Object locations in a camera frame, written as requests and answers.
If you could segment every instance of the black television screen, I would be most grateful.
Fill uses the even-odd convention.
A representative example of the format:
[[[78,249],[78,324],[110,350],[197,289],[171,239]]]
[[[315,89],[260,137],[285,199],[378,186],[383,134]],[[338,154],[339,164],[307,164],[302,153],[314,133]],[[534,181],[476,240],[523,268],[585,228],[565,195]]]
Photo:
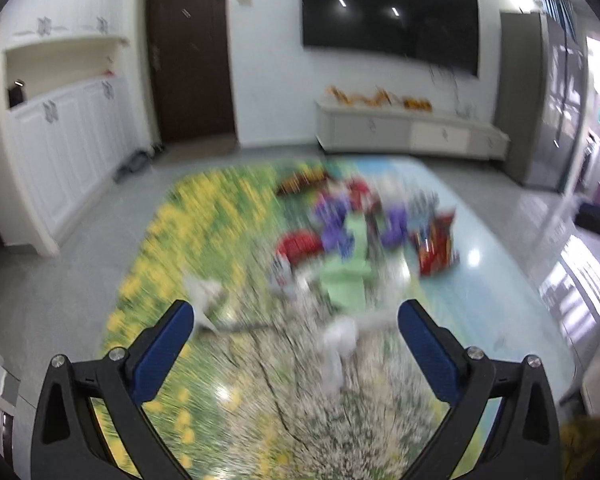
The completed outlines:
[[[478,0],[302,0],[305,46],[413,57],[478,75]]]

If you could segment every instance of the blue curtain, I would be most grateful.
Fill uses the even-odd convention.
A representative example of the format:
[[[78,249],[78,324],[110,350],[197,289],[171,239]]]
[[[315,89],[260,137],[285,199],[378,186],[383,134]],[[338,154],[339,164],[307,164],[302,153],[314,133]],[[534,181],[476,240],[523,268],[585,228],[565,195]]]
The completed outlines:
[[[573,19],[573,4],[569,0],[542,0],[542,8],[578,43]]]

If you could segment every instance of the screw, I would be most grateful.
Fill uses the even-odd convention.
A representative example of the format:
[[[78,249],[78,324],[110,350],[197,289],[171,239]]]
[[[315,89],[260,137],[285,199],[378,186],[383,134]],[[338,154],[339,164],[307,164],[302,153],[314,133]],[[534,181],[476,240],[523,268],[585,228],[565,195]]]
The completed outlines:
[[[469,348],[466,349],[466,354],[474,361],[479,361],[484,357],[484,352],[477,346],[469,346]]]
[[[59,368],[64,364],[64,356],[58,354],[57,356],[54,356],[53,359],[51,359],[51,365],[53,368]]]
[[[109,359],[112,361],[120,361],[125,356],[125,349],[122,346],[117,346],[109,351]]]
[[[539,368],[540,365],[542,364],[542,361],[540,360],[540,358],[537,355],[529,355],[526,358],[526,363],[531,366],[532,368]]]

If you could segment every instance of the white tv console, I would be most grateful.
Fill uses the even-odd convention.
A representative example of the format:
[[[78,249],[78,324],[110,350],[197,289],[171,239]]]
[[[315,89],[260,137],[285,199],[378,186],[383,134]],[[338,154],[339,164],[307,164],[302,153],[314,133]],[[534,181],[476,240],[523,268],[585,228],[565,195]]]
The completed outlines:
[[[509,137],[492,124],[394,105],[316,101],[318,142],[326,152],[399,152],[504,160]]]

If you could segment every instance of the gray refrigerator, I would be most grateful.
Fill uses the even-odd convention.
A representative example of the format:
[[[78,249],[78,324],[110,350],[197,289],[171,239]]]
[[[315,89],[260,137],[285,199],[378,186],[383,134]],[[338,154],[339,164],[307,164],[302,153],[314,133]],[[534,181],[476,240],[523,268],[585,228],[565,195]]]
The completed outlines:
[[[582,50],[553,18],[501,12],[494,124],[510,139],[504,171],[523,186],[561,190],[584,104]]]

